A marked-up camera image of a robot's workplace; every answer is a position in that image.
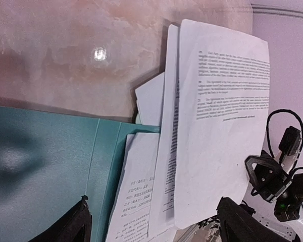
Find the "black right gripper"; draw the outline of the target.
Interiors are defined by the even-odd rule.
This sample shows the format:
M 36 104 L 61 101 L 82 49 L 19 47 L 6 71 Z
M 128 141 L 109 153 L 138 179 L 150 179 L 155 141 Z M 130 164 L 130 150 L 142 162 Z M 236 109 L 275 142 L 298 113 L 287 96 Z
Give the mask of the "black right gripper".
M 295 168 L 289 175 L 291 185 L 284 191 L 284 170 L 274 159 L 250 155 L 245 168 L 252 185 L 250 194 L 260 195 L 266 202 L 276 200 L 274 215 L 280 222 L 298 220 L 303 204 L 303 167 Z

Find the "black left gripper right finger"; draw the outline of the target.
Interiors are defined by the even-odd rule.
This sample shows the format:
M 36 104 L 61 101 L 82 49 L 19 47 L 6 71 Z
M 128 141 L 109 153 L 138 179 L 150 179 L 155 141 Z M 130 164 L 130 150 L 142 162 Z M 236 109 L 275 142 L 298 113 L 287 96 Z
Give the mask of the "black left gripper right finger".
M 260 224 L 228 197 L 221 198 L 217 215 L 220 220 L 221 241 L 288 241 L 287 238 Z

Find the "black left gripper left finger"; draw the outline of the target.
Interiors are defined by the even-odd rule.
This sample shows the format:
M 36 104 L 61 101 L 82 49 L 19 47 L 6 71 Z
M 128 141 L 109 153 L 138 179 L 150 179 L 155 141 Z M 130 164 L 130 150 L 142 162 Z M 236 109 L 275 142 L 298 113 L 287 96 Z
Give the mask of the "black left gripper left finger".
M 81 200 L 51 227 L 29 242 L 90 242 L 92 215 L 89 211 L 87 200 L 88 196 L 82 196 Z

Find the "paper sheets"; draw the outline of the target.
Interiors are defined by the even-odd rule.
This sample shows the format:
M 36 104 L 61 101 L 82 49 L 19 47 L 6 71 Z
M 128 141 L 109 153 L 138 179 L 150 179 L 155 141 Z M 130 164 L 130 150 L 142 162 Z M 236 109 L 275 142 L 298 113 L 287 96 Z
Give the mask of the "paper sheets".
M 153 197 L 158 133 L 128 135 L 106 241 L 173 241 L 176 231 L 148 231 Z

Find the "dark teal folder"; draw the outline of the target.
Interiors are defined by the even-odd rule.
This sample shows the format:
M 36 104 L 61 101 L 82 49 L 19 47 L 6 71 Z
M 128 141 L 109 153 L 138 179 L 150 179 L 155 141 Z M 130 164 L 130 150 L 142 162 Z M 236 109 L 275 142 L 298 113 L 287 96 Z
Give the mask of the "dark teal folder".
M 129 135 L 144 126 L 0 106 L 0 241 L 29 241 L 88 197 L 106 239 Z

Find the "printed paper sheet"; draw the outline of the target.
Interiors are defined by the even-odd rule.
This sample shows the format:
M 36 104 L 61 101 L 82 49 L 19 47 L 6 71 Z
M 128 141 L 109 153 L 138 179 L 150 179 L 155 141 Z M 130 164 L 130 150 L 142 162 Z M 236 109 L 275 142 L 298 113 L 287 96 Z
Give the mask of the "printed paper sheet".
M 163 72 L 135 89 L 136 104 L 142 125 L 161 125 L 164 79 Z
M 229 28 L 184 19 L 163 108 L 148 233 L 185 229 L 240 203 L 244 161 L 258 155 L 270 94 L 268 43 Z

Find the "light green clipboard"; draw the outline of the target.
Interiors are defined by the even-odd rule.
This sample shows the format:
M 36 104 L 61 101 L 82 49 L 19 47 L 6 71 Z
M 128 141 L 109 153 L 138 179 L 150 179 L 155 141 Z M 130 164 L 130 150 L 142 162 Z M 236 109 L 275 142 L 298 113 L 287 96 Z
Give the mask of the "light green clipboard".
M 135 123 L 136 124 L 141 124 L 141 119 L 140 119 L 140 115 L 137 114 L 136 118 L 135 118 Z

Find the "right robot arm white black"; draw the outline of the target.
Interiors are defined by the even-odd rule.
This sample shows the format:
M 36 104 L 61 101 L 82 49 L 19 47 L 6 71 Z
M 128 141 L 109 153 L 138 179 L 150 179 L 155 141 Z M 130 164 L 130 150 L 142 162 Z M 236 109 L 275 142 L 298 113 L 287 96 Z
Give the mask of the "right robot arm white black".
M 275 158 L 249 156 L 245 168 L 254 189 L 252 196 L 274 204 L 273 215 L 279 225 L 270 225 L 260 217 L 258 221 L 284 238 L 303 241 L 303 166 L 295 166 L 296 158 L 296 154 L 284 153 Z

